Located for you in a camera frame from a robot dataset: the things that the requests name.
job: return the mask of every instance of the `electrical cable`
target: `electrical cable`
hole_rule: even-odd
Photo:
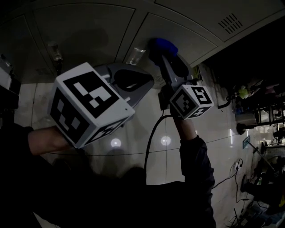
[[[212,187],[212,189],[216,188],[219,184],[223,183],[224,181],[228,180],[228,179],[231,179],[232,177],[236,176],[237,174],[237,171],[234,175],[232,175],[231,177],[228,177],[227,179],[224,179],[223,181],[219,182],[218,184],[216,184],[214,187]]]
[[[234,208],[233,210],[235,211],[235,215],[236,215],[237,224],[239,224],[240,222],[239,222],[239,219],[238,219],[238,217],[237,217],[237,214],[236,214],[236,209]]]
[[[241,199],[239,201],[237,201],[237,192],[239,191],[239,186],[238,186],[237,181],[236,181],[236,175],[235,175],[235,182],[236,182],[236,203],[238,203],[241,201]]]
[[[248,192],[246,193],[246,197],[245,198],[247,198],[247,197],[248,197]],[[245,201],[246,200],[244,200],[244,205],[245,205]],[[244,211],[244,205],[242,206],[241,213]]]
[[[236,221],[236,217],[235,217],[235,220],[232,222],[232,225],[230,226],[230,228],[233,227],[235,221]]]
[[[231,222],[234,218],[235,218],[235,216],[233,216],[233,217],[232,217],[232,219],[231,219],[231,220],[229,220],[229,222]]]
[[[171,117],[172,115],[166,115],[166,116],[164,116],[162,114],[162,116],[159,118],[159,120],[156,122],[156,124],[155,124],[155,126],[153,127],[153,129],[152,129],[152,131],[151,131],[151,135],[150,135],[150,137],[149,137],[149,139],[148,139],[148,143],[147,143],[147,150],[146,150],[146,158],[145,158],[145,160],[144,160],[144,170],[145,170],[145,172],[147,171],[147,158],[148,158],[148,155],[149,155],[149,151],[150,151],[150,147],[151,147],[151,140],[152,140],[152,137],[153,137],[153,135],[154,135],[154,133],[155,133],[155,130],[156,130],[156,128],[157,128],[157,126],[159,125],[159,123],[161,122],[161,121],[163,121],[165,118],[167,118],[167,117]]]
[[[216,188],[219,184],[223,183],[224,181],[226,181],[226,180],[228,180],[228,179],[231,179],[232,177],[236,176],[236,175],[237,175],[237,171],[238,171],[239,167],[242,167],[243,163],[244,163],[243,159],[239,159],[239,161],[238,161],[238,165],[237,165],[236,173],[235,173],[233,176],[228,177],[227,179],[224,179],[223,181],[219,182],[219,183],[218,183],[218,184],[216,184],[214,187],[212,187],[212,189]]]
[[[233,166],[231,167],[231,169],[230,169],[230,175],[231,175],[232,168],[233,168],[234,166],[235,166],[235,165],[233,165]]]

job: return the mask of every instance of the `floor tile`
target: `floor tile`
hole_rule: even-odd
[[[71,167],[77,168],[82,165],[78,155],[45,154],[42,156],[50,164],[54,160],[65,159]],[[90,166],[97,174],[110,178],[122,177],[132,167],[143,167],[145,154],[133,155],[105,155],[88,156]],[[148,156],[147,161],[147,184],[164,184],[166,182],[166,152],[153,152]]]
[[[48,104],[53,83],[38,83],[35,92],[33,108],[33,128],[45,128],[54,126],[55,122],[48,115]]]
[[[32,125],[33,100],[36,84],[22,84],[19,94],[19,107],[15,110],[15,123],[21,126]]]

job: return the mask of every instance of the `hand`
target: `hand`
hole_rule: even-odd
[[[177,112],[177,110],[175,109],[175,107],[173,107],[172,104],[170,104],[170,114],[174,119],[183,120],[180,114]]]
[[[31,131],[28,144],[33,155],[64,151],[71,146],[56,126]]]

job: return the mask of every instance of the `equipment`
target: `equipment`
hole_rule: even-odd
[[[177,52],[166,40],[150,42],[149,58],[166,82],[159,93],[161,110],[172,104],[183,119],[201,116],[214,105],[212,98],[206,87],[196,85],[192,69]],[[48,112],[73,146],[81,148],[128,121],[153,84],[152,76],[136,66],[113,63],[93,68],[84,63],[56,78]]]
[[[150,41],[149,58],[159,66],[166,82],[159,93],[160,109],[168,109],[171,103],[183,119],[201,116],[214,102],[206,87],[197,86],[192,68],[177,52],[169,41]]]
[[[114,63],[95,69],[84,63],[61,74],[51,93],[48,112],[76,148],[118,129],[154,84],[150,74],[134,66]]]
[[[243,142],[242,142],[242,146],[243,149],[247,146],[250,145],[254,150],[253,153],[257,152],[259,154],[260,157],[263,158],[263,160],[269,165],[270,168],[272,168],[272,170],[275,172],[275,169],[272,167],[272,165],[270,164],[270,162],[264,157],[263,154],[261,154],[258,150],[258,147],[254,147],[251,143],[250,143],[250,135],[248,137],[246,137]]]

